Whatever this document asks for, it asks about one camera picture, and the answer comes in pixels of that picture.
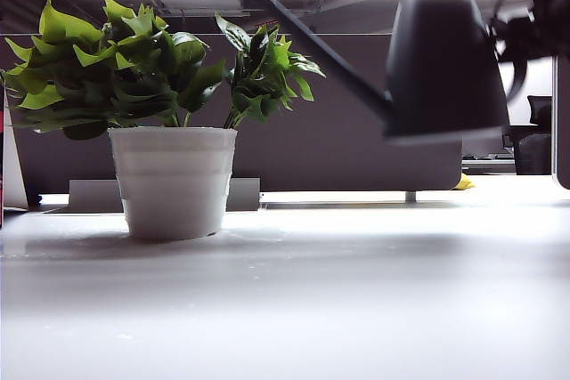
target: potted plant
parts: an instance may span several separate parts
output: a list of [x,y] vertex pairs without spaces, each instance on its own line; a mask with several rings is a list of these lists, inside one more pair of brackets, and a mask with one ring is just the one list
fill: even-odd
[[[32,46],[6,42],[23,61],[2,72],[2,83],[21,116],[19,126],[40,133],[61,129],[74,140],[109,131],[126,220],[141,239],[189,239],[221,228],[235,128],[245,117],[265,122],[280,106],[290,109],[291,88],[313,99],[305,72],[324,76],[278,28],[248,33],[216,15],[236,49],[204,67],[208,46],[191,33],[169,33],[150,7],[138,13],[113,0],[103,7],[101,29],[56,11],[47,0]],[[222,128],[191,127],[223,82],[230,108]],[[152,118],[159,126],[144,125]]]

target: artificial plant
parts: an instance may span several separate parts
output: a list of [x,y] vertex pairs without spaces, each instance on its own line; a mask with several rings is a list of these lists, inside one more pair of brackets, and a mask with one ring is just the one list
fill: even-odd
[[216,22],[236,49],[235,67],[228,74],[232,103],[225,128],[235,128],[244,117],[265,122],[280,105],[291,110],[291,98],[298,97],[289,85],[296,82],[301,97],[313,101],[304,72],[325,76],[319,66],[300,53],[289,50],[291,41],[278,36],[279,27],[260,26],[253,36],[216,14]]
[[150,7],[138,13],[105,0],[101,29],[56,11],[47,0],[39,22],[40,37],[31,47],[6,39],[23,61],[2,72],[3,85],[19,98],[20,126],[38,132],[62,129],[84,140],[109,127],[138,126],[154,117],[164,126],[187,126],[224,80],[230,86],[230,113],[224,123],[235,128],[244,117],[265,121],[282,104],[290,109],[296,81],[305,100],[313,95],[303,72],[322,74],[277,27],[261,26],[255,35],[216,15],[218,27],[237,50],[236,64],[224,60],[203,67],[208,47],[187,32],[169,33]]
[[222,82],[224,61],[201,67],[206,46],[190,33],[168,33],[150,7],[135,13],[105,0],[103,10],[107,22],[97,29],[47,0],[33,46],[6,39],[24,61],[2,74],[21,99],[20,125],[62,129],[71,139],[136,126],[146,117],[179,126],[179,108],[187,122]]

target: plant stem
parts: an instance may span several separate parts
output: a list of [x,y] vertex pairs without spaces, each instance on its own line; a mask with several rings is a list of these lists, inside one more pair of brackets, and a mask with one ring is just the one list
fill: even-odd
[[188,126],[188,124],[190,123],[190,117],[192,116],[192,113],[190,111],[186,112],[186,116],[184,117],[184,125],[183,126]]
[[233,109],[231,109],[230,113],[228,113],[228,117],[225,119],[224,129],[232,128],[233,116]]

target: desk partition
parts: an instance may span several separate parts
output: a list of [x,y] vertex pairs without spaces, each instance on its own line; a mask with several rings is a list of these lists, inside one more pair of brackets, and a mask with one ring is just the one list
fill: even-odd
[[[221,35],[200,36],[211,47],[207,63],[232,49]],[[327,44],[362,75],[384,88],[389,36],[323,35]],[[21,37],[18,43],[26,44]],[[5,42],[0,67],[7,67]],[[300,45],[295,51],[303,52]],[[442,190],[460,178],[460,142],[397,146],[385,141],[376,117],[338,83],[310,77],[315,102],[301,99],[269,117],[267,124],[244,121],[236,141],[233,175],[260,177],[261,191],[285,190]],[[221,86],[195,126],[221,126],[229,108]],[[22,173],[39,193],[68,191],[69,179],[109,179],[114,169],[107,135],[92,141],[68,141],[61,133],[38,135],[17,130]]]

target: green leaf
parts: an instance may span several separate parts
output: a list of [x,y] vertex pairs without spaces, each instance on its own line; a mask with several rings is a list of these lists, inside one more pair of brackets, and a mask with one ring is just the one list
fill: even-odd
[[88,107],[98,106],[108,100],[113,94],[107,82],[83,81],[85,88],[85,105]]
[[246,86],[236,86],[232,90],[232,105],[240,113],[248,110],[250,100],[256,98],[256,95]]
[[112,58],[113,56],[115,56],[115,54],[117,53],[117,46],[115,44],[112,44],[107,49],[104,49],[95,55],[91,55],[91,54],[83,51],[76,44],[74,44],[73,45],[73,51],[75,51],[77,59],[79,60],[81,65],[83,67],[88,67],[88,66],[92,66],[98,62],[101,62],[103,60],[107,60],[108,58]]
[[32,36],[32,42],[48,61],[57,61],[66,57],[69,53],[69,46],[66,44],[48,44],[45,40],[36,36]]
[[164,21],[162,18],[160,18],[159,16],[154,17],[154,25],[156,26],[157,29],[159,30],[165,30],[168,27],[168,24],[166,21]]
[[289,61],[291,63],[290,70],[293,72],[308,71],[310,73],[316,73],[317,75],[326,77],[321,71],[321,68],[315,62],[308,60],[300,53],[289,53]]
[[267,35],[267,27],[261,26],[257,29],[255,35],[251,38],[251,45],[249,47],[251,68],[256,69],[261,64],[265,56],[265,50],[268,43],[269,37]]
[[47,0],[39,21],[39,32],[44,40],[50,43],[63,42],[66,38],[85,39],[94,44],[103,33],[87,21],[56,11],[52,0]]
[[313,93],[311,92],[311,86],[305,80],[305,78],[300,75],[293,75],[293,78],[299,85],[299,89],[301,90],[301,97],[303,100],[314,101]]
[[118,4],[114,0],[105,0],[103,10],[105,11],[109,21],[112,23],[122,22],[123,18],[134,18],[134,11],[131,8]]
[[149,36],[152,33],[153,16],[154,14],[151,10],[142,8],[138,16],[133,18],[122,17],[121,20],[134,31],[135,36]]
[[216,12],[216,23],[217,26],[222,30],[226,39],[235,46],[239,51],[247,52],[249,45],[251,43],[251,38],[249,37],[246,30],[231,23],[228,20],[222,18],[222,16]]
[[35,69],[26,69],[22,66],[17,66],[5,74],[14,77],[20,84],[20,87],[24,88],[27,93],[41,93],[47,85],[45,76]]
[[117,70],[130,69],[134,64],[127,60],[122,53],[115,54],[115,61],[117,62]]
[[178,104],[191,113],[200,109],[224,78],[225,60],[198,70],[190,84],[178,95]]
[[279,42],[275,42],[272,46],[272,60],[274,61],[275,65],[285,71],[289,69],[289,47],[291,46],[291,42],[285,41],[285,36],[281,36],[281,40]]
[[24,101],[19,105],[24,109],[42,109],[50,106],[63,98],[57,93],[55,85],[49,84],[41,93],[29,93]]
[[19,46],[8,37],[5,39],[5,41],[18,58],[23,61],[29,61],[29,56],[32,54],[33,48],[24,48],[23,46]]
[[80,125],[63,127],[63,133],[71,140],[90,140],[107,131],[106,121],[93,121]]

